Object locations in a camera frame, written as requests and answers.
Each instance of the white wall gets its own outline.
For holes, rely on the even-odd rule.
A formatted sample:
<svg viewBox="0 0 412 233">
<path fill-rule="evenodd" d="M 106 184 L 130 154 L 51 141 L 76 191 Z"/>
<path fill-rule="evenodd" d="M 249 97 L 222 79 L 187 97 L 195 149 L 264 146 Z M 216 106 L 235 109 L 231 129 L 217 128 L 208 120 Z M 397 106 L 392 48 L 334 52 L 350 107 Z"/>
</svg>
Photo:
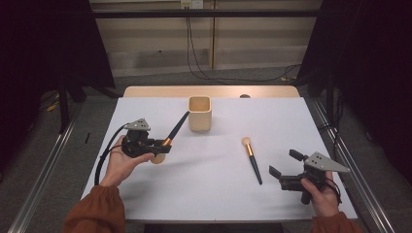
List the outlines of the white wall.
<svg viewBox="0 0 412 233">
<path fill-rule="evenodd" d="M 319 9 L 321 0 L 204 0 L 205 9 Z M 173 0 L 90 0 L 93 10 L 180 9 Z M 188 71 L 185 18 L 97 19 L 115 76 Z M 201 68 L 301 63 L 315 23 L 310 17 L 191 18 Z"/>
</svg>

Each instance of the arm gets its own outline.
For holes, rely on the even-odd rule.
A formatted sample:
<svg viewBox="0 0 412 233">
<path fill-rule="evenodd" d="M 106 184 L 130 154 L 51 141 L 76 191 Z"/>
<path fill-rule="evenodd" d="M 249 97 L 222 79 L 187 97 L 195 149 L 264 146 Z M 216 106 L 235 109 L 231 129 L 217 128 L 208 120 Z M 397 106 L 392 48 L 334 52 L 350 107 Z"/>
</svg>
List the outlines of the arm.
<svg viewBox="0 0 412 233">
<path fill-rule="evenodd" d="M 331 172 L 326 172 L 326 177 L 333 179 Z M 312 233 L 320 232 L 361 232 L 361 228 L 353 221 L 339 212 L 336 194 L 329 187 L 319 191 L 309 180 L 302 179 L 302 185 L 312 194 L 312 206 L 316 216 L 312 218 Z"/>
<path fill-rule="evenodd" d="M 149 161 L 154 155 L 145 153 L 131 158 L 117 147 L 121 145 L 121 140 L 122 137 L 111 150 L 106 175 L 100 185 L 93 187 L 90 194 L 67 215 L 63 233 L 124 232 L 124 205 L 117 186 L 130 176 L 138 164 Z"/>
</svg>

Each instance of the power outlet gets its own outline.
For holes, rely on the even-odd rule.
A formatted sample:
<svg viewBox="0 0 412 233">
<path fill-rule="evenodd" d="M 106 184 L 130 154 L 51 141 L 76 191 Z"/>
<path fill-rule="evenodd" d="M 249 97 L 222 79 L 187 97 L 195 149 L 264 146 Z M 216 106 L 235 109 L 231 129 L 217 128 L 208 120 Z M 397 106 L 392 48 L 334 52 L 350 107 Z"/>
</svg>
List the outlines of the power outlet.
<svg viewBox="0 0 412 233">
<path fill-rule="evenodd" d="M 181 9 L 203 9 L 203 0 L 181 0 Z"/>
<path fill-rule="evenodd" d="M 203 9 L 203 0 L 192 0 L 191 8 L 192 9 Z"/>
<path fill-rule="evenodd" d="M 191 0 L 181 0 L 181 9 L 191 9 Z"/>
</svg>

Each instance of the brush handle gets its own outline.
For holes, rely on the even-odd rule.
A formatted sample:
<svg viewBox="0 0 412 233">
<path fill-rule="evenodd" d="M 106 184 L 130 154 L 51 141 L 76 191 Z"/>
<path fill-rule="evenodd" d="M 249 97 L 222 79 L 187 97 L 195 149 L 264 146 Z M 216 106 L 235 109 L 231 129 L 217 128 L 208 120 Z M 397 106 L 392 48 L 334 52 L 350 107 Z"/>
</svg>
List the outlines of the brush handle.
<svg viewBox="0 0 412 233">
<path fill-rule="evenodd" d="M 176 126 L 173 128 L 172 132 L 170 132 L 169 137 L 167 137 L 167 138 L 169 138 L 170 140 L 173 140 L 173 139 L 175 138 L 176 134 L 178 134 L 180 128 L 182 127 L 182 124 L 185 122 L 185 120 L 186 120 L 186 118 L 188 117 L 189 113 L 190 113 L 190 112 L 187 111 L 187 112 L 182 116 L 182 118 L 179 120 L 178 124 L 176 124 Z"/>
<path fill-rule="evenodd" d="M 258 183 L 261 185 L 263 182 L 261 181 L 260 172 L 258 171 L 257 161 L 255 160 L 255 157 L 253 155 L 249 156 L 249 158 L 251 159 L 252 167 L 254 167 L 255 174 L 257 175 Z"/>
</svg>

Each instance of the wire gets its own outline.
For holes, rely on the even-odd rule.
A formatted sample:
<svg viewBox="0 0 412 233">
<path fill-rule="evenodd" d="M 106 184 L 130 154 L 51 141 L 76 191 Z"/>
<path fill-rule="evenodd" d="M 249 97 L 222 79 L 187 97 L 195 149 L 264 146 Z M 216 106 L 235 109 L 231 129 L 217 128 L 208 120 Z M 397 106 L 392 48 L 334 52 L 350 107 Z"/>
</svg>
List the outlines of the wire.
<svg viewBox="0 0 412 233">
<path fill-rule="evenodd" d="M 110 151 L 112 151 L 112 150 L 115 149 L 115 148 L 119 148 L 119 147 L 121 147 L 121 145 L 113 146 L 113 147 L 110 149 Z"/>
<path fill-rule="evenodd" d="M 329 178 L 326 178 L 326 179 L 327 179 L 328 181 L 330 181 L 330 182 L 333 183 L 334 187 L 333 187 L 332 185 L 330 185 L 329 183 L 325 183 L 325 184 L 326 184 L 326 186 L 328 186 L 330 189 L 332 189 L 333 192 L 336 194 L 337 203 L 338 203 L 338 205 L 339 205 L 340 203 L 342 203 L 342 200 L 340 199 L 340 188 L 339 188 L 339 186 L 337 185 L 337 183 L 334 182 L 332 179 L 329 179 Z"/>
<path fill-rule="evenodd" d="M 224 82 L 222 82 L 222 81 L 270 82 L 270 81 L 276 81 L 276 80 L 279 80 L 279 79 L 283 78 L 285 75 L 287 75 L 289 72 L 291 72 L 294 68 L 299 67 L 299 66 L 301 65 L 301 64 L 293 64 L 293 65 L 290 65 L 290 66 L 288 66 L 288 67 L 285 68 L 285 71 L 284 71 L 284 73 L 283 73 L 282 75 L 277 76 L 277 77 L 275 77 L 275 78 L 265 79 L 265 80 L 233 79 L 233 78 L 210 78 L 209 76 L 207 76 L 207 75 L 202 71 L 202 69 L 200 68 L 199 63 L 198 63 L 198 61 L 197 61 L 197 56 L 196 56 L 196 53 L 195 53 L 195 51 L 194 51 L 194 44 L 193 44 L 193 39 L 192 39 L 192 35 L 191 35 L 191 23 L 190 23 L 190 18 L 189 18 L 189 17 L 187 17 L 186 23 L 187 23 L 187 28 L 188 28 L 188 30 L 187 30 L 187 32 L 188 32 L 188 56 L 187 56 L 187 59 L 188 59 L 189 70 L 190 70 L 190 72 L 191 72 L 195 77 L 197 77 L 197 78 L 199 78 L 199 79 L 201 79 L 201 80 L 214 81 L 214 82 L 221 83 L 221 84 L 225 84 L 225 85 L 228 85 L 228 84 L 227 84 L 227 83 L 224 83 Z M 195 60 L 197 69 L 200 71 L 200 73 L 203 75 L 203 77 L 196 75 L 196 74 L 191 70 L 191 66 L 190 66 L 190 62 L 189 62 L 189 48 L 190 48 L 190 45 L 191 45 L 191 50 L 192 50 L 192 53 L 193 53 L 193 57 L 194 57 L 194 60 Z"/>
<path fill-rule="evenodd" d="M 333 123 L 336 129 L 336 133 L 333 139 L 333 160 L 336 160 L 337 141 L 340 137 L 339 124 L 340 124 L 340 119 L 342 118 L 342 116 L 343 116 L 343 97 L 342 97 L 342 93 L 339 91 L 339 97 L 337 98 L 337 101 L 336 101 L 336 112 L 334 114 L 334 123 Z"/>
<path fill-rule="evenodd" d="M 199 79 L 201 79 L 201 80 L 210 80 L 210 81 L 214 81 L 214 82 L 217 82 L 217 83 L 221 83 L 221 84 L 227 85 L 227 83 L 223 83 L 223 82 L 221 82 L 221 81 L 218 81 L 218 80 L 215 80 L 215 79 L 211 79 L 210 77 L 208 77 L 208 76 L 202 71 L 202 69 L 200 69 L 200 66 L 199 66 L 199 63 L 198 63 L 197 57 L 196 57 L 196 52 L 194 52 L 194 45 L 193 45 L 193 39 L 192 39 L 192 36 L 191 36 L 191 26 L 190 26 L 190 18 L 189 18 L 189 17 L 186 18 L 186 25 L 187 25 L 187 27 L 188 27 L 188 66 L 189 66 L 190 72 L 191 72 L 195 77 L 197 77 L 197 78 L 199 78 Z M 200 73 L 202 73 L 202 75 L 203 75 L 204 77 L 197 76 L 197 75 L 191 70 L 190 61 L 189 61 L 189 45 L 190 45 L 190 44 L 191 44 L 191 50 L 192 50 L 192 53 L 193 53 L 194 60 L 195 60 L 195 62 L 196 62 L 197 68 L 199 69 Z"/>
<path fill-rule="evenodd" d="M 109 154 L 109 152 L 117 147 L 114 146 L 110 149 L 110 145 L 113 143 L 113 141 L 115 140 L 115 138 L 118 136 L 118 134 L 123 130 L 123 128 L 126 126 L 127 124 L 122 125 L 117 131 L 116 133 L 113 135 L 112 139 L 110 140 L 109 144 L 107 145 L 106 149 L 104 150 L 104 152 L 102 153 L 102 155 L 100 156 L 100 160 L 99 163 L 97 164 L 96 167 L 96 173 L 94 175 L 94 185 L 99 185 L 100 184 L 100 171 L 102 169 L 103 166 L 103 162 L 106 159 L 107 155 Z"/>
<path fill-rule="evenodd" d="M 307 84 L 307 83 L 309 83 L 309 80 L 312 77 L 319 76 L 321 72 L 322 72 L 321 68 L 313 68 L 312 70 L 310 70 L 306 74 L 300 76 L 299 79 L 296 79 L 294 82 L 290 83 L 290 85 L 300 86 L 300 85 Z"/>
</svg>

